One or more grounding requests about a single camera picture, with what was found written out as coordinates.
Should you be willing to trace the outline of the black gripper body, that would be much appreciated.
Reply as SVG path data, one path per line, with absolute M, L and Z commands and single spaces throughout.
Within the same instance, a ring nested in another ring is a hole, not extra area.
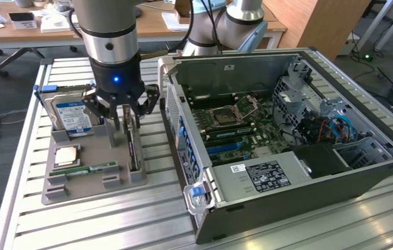
M 120 64 L 102 64 L 89 58 L 96 82 L 96 94 L 106 102 L 116 97 L 117 102 L 126 102 L 126 95 L 137 100 L 145 87 L 140 73 L 140 56 L 133 56 Z

